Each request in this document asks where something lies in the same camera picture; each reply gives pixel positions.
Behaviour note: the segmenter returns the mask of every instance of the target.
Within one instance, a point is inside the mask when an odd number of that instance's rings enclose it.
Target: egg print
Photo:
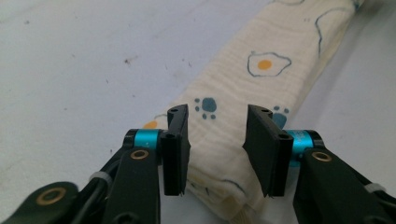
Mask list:
[[[291,59],[274,52],[252,52],[247,59],[247,70],[253,77],[276,77],[291,65]]]
[[[319,57],[322,52],[322,49],[326,49],[328,46],[330,46],[333,39],[333,37],[329,34],[332,34],[333,29],[335,28],[333,26],[329,26],[326,24],[331,24],[333,21],[337,20],[338,18],[345,17],[346,13],[352,13],[352,12],[350,11],[350,9],[345,7],[335,7],[324,12],[315,20],[315,26],[318,30],[318,37],[319,37],[318,40]]]

